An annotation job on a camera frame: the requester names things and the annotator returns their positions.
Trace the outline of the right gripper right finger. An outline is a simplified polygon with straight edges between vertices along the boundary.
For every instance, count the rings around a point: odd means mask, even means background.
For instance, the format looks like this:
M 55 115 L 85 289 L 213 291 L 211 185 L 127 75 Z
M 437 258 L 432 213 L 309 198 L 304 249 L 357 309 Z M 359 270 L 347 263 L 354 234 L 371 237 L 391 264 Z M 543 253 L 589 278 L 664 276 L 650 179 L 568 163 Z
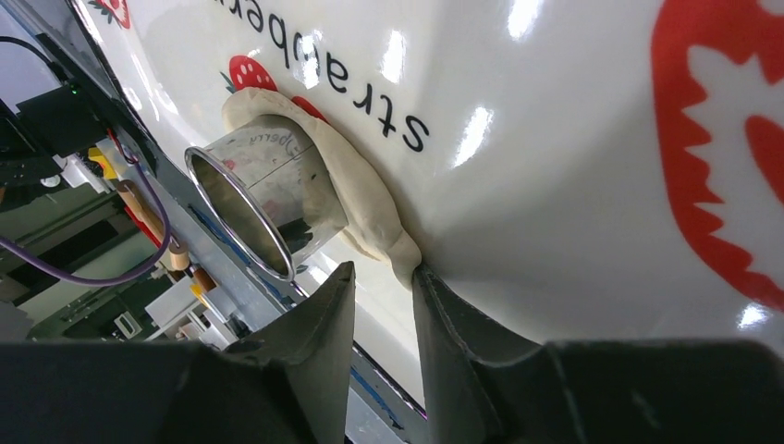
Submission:
M 429 438 L 434 443 L 522 443 L 520 387 L 510 371 L 537 352 L 462 299 L 428 265 L 412 278 Z

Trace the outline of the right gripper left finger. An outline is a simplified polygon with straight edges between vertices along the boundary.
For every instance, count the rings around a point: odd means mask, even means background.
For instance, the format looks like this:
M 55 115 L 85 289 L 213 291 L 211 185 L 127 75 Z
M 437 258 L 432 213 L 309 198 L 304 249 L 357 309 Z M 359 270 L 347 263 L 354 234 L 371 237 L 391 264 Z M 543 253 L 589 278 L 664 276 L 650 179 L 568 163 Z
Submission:
M 317 443 L 342 443 L 354 328 L 355 265 L 348 261 L 304 302 L 227 353 L 261 367 L 286 408 L 303 414 Z

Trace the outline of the white dough piece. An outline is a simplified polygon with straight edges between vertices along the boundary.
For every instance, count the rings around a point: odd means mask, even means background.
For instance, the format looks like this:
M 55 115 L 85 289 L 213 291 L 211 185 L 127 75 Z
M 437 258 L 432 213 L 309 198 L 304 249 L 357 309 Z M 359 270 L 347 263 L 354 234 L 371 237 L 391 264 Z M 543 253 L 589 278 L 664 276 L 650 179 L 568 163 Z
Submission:
M 287 117 L 312 139 L 348 218 L 339 236 L 357 253 L 387 265 L 403 288 L 411 291 L 422 253 L 372 165 L 332 126 L 279 92 L 250 87 L 230 95 L 222 106 L 226 130 L 237 130 L 264 115 Z

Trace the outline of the small metal cup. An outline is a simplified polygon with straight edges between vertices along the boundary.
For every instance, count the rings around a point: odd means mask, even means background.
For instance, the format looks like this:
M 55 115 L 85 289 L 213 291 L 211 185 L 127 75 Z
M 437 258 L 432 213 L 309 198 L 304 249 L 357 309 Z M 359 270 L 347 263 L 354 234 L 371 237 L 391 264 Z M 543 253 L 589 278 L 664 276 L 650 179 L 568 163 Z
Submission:
M 258 116 L 184 160 L 231 244 L 279 280 L 348 224 L 314 141 L 288 117 Z

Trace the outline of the strawberry pattern tray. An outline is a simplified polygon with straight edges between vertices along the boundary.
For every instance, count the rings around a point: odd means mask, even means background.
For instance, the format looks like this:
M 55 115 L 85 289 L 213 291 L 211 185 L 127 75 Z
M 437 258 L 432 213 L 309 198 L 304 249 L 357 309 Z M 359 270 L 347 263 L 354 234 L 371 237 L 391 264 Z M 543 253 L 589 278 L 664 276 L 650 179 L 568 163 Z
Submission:
M 423 260 L 536 342 L 783 350 L 779 1 L 76 1 L 167 161 L 270 88 L 374 167 Z

